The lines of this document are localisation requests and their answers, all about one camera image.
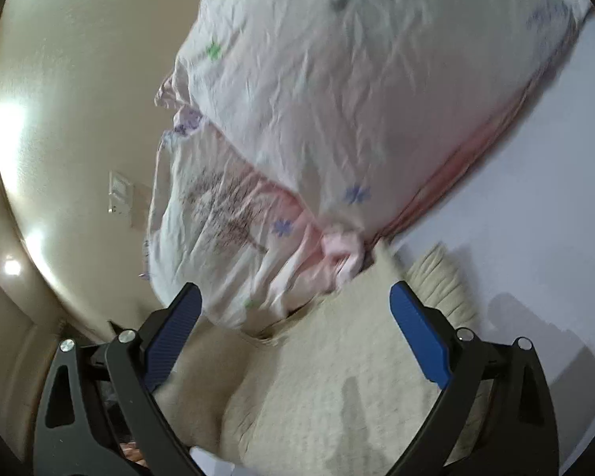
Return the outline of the beige cable-knit sweater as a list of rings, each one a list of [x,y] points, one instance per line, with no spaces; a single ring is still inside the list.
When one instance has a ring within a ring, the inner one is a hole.
[[[264,340],[201,320],[157,404],[184,445],[258,475],[387,473],[440,393],[392,317],[400,281],[453,326],[475,326],[443,245],[402,268],[379,243],[370,268]]]

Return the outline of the lavender bed sheet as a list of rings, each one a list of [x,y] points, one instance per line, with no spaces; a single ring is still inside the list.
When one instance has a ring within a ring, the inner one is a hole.
[[[478,334],[534,343],[569,468],[595,436],[595,15],[535,106],[393,249],[411,262],[436,243]]]

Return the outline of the pink floral pillow left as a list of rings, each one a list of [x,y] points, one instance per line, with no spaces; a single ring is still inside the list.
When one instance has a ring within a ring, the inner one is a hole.
[[[157,149],[145,259],[162,304],[193,282],[212,323],[258,336],[354,278],[364,245],[352,232],[322,231],[290,192],[183,107]]]

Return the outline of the pink floral pillow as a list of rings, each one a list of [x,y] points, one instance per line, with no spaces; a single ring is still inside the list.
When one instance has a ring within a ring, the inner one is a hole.
[[[258,336],[354,278],[364,245],[352,232],[322,231],[290,192],[183,107],[157,149],[145,259],[162,304],[193,282],[212,323]]]
[[[512,121],[589,0],[201,0],[160,106],[192,106],[324,228],[414,218]]]

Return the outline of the pink floral pillow right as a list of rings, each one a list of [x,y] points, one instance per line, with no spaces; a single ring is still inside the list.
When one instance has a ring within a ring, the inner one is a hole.
[[[512,121],[589,0],[201,0],[160,106],[192,106],[324,228],[414,218]]]

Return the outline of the white wall switch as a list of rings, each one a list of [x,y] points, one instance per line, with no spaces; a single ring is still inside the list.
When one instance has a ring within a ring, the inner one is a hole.
[[[134,185],[123,175],[110,172],[108,178],[108,212],[129,216],[132,210]]]

